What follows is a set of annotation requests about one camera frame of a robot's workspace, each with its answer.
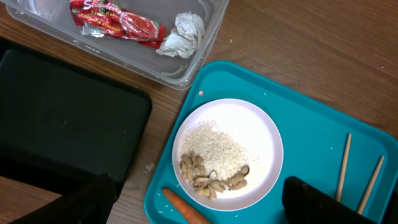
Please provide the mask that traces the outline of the orange carrot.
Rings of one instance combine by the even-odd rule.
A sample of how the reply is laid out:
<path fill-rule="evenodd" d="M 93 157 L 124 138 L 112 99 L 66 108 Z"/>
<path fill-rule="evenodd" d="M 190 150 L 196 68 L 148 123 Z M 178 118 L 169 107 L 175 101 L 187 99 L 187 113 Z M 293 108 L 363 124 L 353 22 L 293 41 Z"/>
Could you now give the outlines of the orange carrot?
<path fill-rule="evenodd" d="M 195 210 L 169 188 L 163 188 L 162 193 L 165 195 L 167 200 L 180 212 L 184 219 L 189 222 L 189 224 L 211 224 L 207 218 L 205 218 L 200 212 Z"/>

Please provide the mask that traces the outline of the left wooden chopstick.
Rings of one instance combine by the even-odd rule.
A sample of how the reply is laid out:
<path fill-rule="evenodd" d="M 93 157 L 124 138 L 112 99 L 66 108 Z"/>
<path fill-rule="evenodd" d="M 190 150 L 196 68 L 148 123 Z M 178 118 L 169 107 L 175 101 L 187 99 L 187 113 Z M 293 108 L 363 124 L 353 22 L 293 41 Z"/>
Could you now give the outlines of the left wooden chopstick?
<path fill-rule="evenodd" d="M 349 150 L 350 150 L 350 145 L 351 145 L 351 137 L 352 137 L 352 134 L 348 133 L 347 138 L 346 138 L 345 149 L 344 149 L 344 153 L 343 153 L 343 160 L 342 160 L 341 167 L 340 167 L 338 186 L 337 186 L 336 195 L 335 195 L 335 200 L 337 202 L 341 201 L 341 197 L 342 197 L 342 193 L 343 193 L 343 186 L 344 186 L 344 181 L 345 181 L 345 176 L 346 176 L 346 167 L 348 164 Z"/>

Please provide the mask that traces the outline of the pile of peanuts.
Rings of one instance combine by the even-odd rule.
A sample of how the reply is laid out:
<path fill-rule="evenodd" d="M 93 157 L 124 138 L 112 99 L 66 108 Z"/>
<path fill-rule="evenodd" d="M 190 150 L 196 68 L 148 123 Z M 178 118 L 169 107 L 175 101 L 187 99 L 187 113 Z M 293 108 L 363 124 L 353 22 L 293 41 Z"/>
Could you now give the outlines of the pile of peanuts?
<path fill-rule="evenodd" d="M 217 193 L 223 193 L 226 190 L 240 190 L 248 184 L 246 180 L 250 171 L 248 165 L 242 166 L 239 172 L 225 180 L 219 179 L 215 170 L 207 174 L 203 158 L 193 152 L 182 154 L 179 166 L 182 179 L 193 187 L 197 195 L 208 200 L 217 198 Z"/>

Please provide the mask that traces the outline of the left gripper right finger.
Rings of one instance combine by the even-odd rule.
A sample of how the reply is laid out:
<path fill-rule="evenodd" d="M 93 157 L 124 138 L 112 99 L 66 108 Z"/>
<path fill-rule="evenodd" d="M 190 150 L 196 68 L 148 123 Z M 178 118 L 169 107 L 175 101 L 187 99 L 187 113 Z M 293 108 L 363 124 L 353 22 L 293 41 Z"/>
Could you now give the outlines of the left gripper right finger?
<path fill-rule="evenodd" d="M 282 204 L 289 224 L 376 224 L 295 176 L 284 181 Z"/>

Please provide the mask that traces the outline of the pile of white rice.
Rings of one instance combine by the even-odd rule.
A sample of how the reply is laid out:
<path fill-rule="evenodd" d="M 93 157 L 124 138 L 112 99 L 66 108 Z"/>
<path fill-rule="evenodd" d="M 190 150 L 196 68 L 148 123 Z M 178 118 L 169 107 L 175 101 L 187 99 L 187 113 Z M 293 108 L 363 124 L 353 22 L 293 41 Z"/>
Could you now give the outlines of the pile of white rice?
<path fill-rule="evenodd" d="M 217 173 L 217 178 L 227 180 L 241 170 L 242 166 L 257 161 L 257 154 L 238 143 L 218 127 L 215 121 L 202 121 L 188 129 L 183 136 L 179 155 L 199 156 L 203 159 L 205 174 Z"/>

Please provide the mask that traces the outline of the right wooden chopstick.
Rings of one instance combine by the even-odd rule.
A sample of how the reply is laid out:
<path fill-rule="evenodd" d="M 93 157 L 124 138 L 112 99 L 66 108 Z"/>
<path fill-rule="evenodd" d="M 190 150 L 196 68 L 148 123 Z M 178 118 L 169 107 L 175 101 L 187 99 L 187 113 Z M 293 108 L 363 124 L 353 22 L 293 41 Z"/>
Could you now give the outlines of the right wooden chopstick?
<path fill-rule="evenodd" d="M 384 156 L 381 156 L 381 157 L 379 158 L 377 164 L 376 164 L 376 167 L 375 167 L 375 169 L 374 169 L 374 172 L 373 172 L 373 174 L 372 174 L 372 176 L 371 176 L 371 178 L 370 178 L 370 180 L 369 180 L 369 183 L 368 183 L 368 185 L 367 185 L 367 187 L 366 187 L 366 190 L 365 190 L 365 192 L 364 192 L 364 194 L 363 194 L 363 197 L 362 197 L 362 199 L 361 199 L 361 201 L 360 201 L 360 203 L 359 203 L 359 205 L 358 205 L 358 209 L 357 209 L 356 212 L 357 212 L 358 214 L 360 214 L 360 215 L 363 213 L 363 211 L 364 211 L 364 209 L 365 209 L 365 207 L 366 207 L 366 204 L 367 204 L 367 202 L 368 202 L 368 200 L 369 200 L 370 194 L 371 194 L 371 192 L 372 192 L 372 190 L 373 190 L 374 184 L 375 184 L 375 182 L 376 182 L 376 180 L 377 180 L 377 177 L 378 177 L 378 175 L 379 175 L 379 172 L 380 172 L 380 170 L 381 170 L 381 167 L 382 167 L 382 165 L 383 165 L 383 162 L 384 162 Z"/>

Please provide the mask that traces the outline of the teal serving tray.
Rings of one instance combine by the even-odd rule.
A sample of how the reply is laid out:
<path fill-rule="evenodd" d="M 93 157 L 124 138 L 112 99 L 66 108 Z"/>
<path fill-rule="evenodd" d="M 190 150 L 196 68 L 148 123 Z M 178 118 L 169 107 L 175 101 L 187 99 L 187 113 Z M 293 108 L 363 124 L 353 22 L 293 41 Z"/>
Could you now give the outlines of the teal serving tray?
<path fill-rule="evenodd" d="M 364 216 L 381 222 L 397 182 L 397 141 L 389 134 L 227 61 L 204 66 L 177 118 L 177 125 L 199 106 L 222 98 L 255 104 L 275 122 L 284 162 L 273 189 L 255 205 L 235 212 L 194 207 L 214 223 L 285 223 L 284 180 L 293 175 L 334 195 L 347 134 L 352 135 L 342 203 L 356 210 L 378 161 L 382 167 Z"/>

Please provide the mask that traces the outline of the wooden chopstick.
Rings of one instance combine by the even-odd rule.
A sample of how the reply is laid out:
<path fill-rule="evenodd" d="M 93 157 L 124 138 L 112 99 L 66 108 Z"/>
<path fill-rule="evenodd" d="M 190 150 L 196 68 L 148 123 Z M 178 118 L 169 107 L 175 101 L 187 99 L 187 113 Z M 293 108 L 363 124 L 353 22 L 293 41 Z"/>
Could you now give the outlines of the wooden chopstick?
<path fill-rule="evenodd" d="M 360 201 L 360 203 L 359 203 L 359 205 L 358 205 L 358 209 L 357 209 L 356 212 L 357 212 L 358 214 L 360 214 L 360 215 L 363 213 L 363 211 L 364 211 L 364 209 L 365 209 L 365 207 L 366 207 L 366 204 L 367 204 L 367 202 L 368 202 L 368 200 L 369 200 L 370 194 L 371 194 L 371 192 L 372 192 L 372 190 L 373 190 L 374 184 L 375 184 L 375 182 L 376 182 L 376 180 L 377 180 L 377 177 L 378 177 L 378 175 L 379 175 L 379 172 L 380 172 L 380 170 L 381 170 L 381 167 L 382 167 L 382 165 L 383 165 L 383 162 L 384 162 L 384 156 L 381 156 L 381 157 L 379 158 L 377 164 L 376 164 L 376 167 L 375 167 L 375 169 L 374 169 L 374 172 L 373 172 L 373 174 L 372 174 L 372 176 L 371 176 L 371 178 L 370 178 L 370 180 L 369 180 L 369 183 L 368 183 L 368 185 L 367 185 L 367 187 L 366 187 L 366 190 L 365 190 L 365 192 L 364 192 L 364 194 L 363 194 L 363 197 L 362 197 L 362 199 L 361 199 L 361 201 Z"/>
<path fill-rule="evenodd" d="M 344 186 L 344 181 L 345 181 L 345 176 L 346 176 L 346 167 L 348 164 L 349 150 L 350 150 L 350 145 L 351 145 L 351 137 L 352 137 L 352 134 L 348 133 L 347 138 L 346 138 L 345 149 L 344 149 L 344 153 L 343 153 L 343 160 L 342 160 L 341 167 L 340 167 L 338 186 L 337 186 L 336 195 L 335 195 L 335 200 L 337 202 L 341 201 L 341 197 L 342 197 L 342 193 L 343 193 L 343 186 Z"/>

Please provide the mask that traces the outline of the white round plate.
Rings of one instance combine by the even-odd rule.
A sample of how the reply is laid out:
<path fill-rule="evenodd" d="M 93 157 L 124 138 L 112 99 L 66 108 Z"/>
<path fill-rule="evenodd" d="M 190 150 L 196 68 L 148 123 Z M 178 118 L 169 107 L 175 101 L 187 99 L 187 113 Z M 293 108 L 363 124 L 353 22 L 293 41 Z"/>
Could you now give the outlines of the white round plate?
<path fill-rule="evenodd" d="M 216 211 L 237 211 L 258 203 L 274 187 L 284 160 L 282 138 L 273 120 L 258 106 L 244 100 L 225 98 L 205 103 L 190 113 L 178 128 L 172 149 L 174 164 L 180 161 L 183 134 L 202 121 L 215 121 L 220 129 L 256 153 L 257 161 L 248 164 L 247 186 L 218 193 L 216 199 L 210 200 L 197 195 L 182 179 L 180 168 L 175 167 L 175 175 L 183 190 L 196 203 Z"/>

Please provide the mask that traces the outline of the clear plastic waste bin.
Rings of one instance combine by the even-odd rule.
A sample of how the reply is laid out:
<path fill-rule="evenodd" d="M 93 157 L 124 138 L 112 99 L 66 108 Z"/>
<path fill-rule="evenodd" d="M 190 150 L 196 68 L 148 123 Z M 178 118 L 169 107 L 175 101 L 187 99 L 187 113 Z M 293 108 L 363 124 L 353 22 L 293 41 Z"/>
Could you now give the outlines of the clear plastic waste bin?
<path fill-rule="evenodd" d="M 41 32 L 85 50 L 99 58 L 136 72 L 176 90 L 192 85 L 216 39 L 228 0 L 115 1 L 117 6 L 160 22 L 170 31 L 177 14 L 191 12 L 205 24 L 202 43 L 193 55 L 159 55 L 152 47 L 111 37 L 90 37 L 75 25 L 68 0 L 3 0 L 10 16 Z"/>

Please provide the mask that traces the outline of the red snack wrapper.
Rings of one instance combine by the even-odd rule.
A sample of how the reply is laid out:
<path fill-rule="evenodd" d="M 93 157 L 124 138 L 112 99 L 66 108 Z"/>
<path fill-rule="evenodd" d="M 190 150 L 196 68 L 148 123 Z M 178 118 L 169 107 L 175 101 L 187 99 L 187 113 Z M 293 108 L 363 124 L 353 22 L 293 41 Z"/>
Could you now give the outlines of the red snack wrapper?
<path fill-rule="evenodd" d="M 106 0 L 70 0 L 70 11 L 83 35 L 112 37 L 138 42 L 158 49 L 165 27 Z"/>

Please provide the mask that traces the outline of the black plastic tray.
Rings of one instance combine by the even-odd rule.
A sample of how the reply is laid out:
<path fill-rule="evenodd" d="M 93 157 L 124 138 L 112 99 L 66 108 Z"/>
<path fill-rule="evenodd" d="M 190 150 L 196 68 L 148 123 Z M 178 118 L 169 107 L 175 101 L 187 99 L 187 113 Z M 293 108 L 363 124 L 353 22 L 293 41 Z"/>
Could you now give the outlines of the black plastic tray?
<path fill-rule="evenodd" d="M 152 110 L 144 91 L 1 39 L 1 175 L 67 194 L 102 174 L 120 194 Z"/>

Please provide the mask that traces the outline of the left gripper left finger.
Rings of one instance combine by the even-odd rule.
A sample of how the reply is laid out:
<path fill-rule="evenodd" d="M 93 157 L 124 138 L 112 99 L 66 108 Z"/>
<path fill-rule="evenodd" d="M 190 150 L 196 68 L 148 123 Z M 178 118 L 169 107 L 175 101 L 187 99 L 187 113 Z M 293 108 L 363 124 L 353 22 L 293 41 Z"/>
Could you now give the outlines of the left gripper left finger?
<path fill-rule="evenodd" d="M 106 224 L 115 201 L 114 181 L 103 174 L 10 224 Z"/>

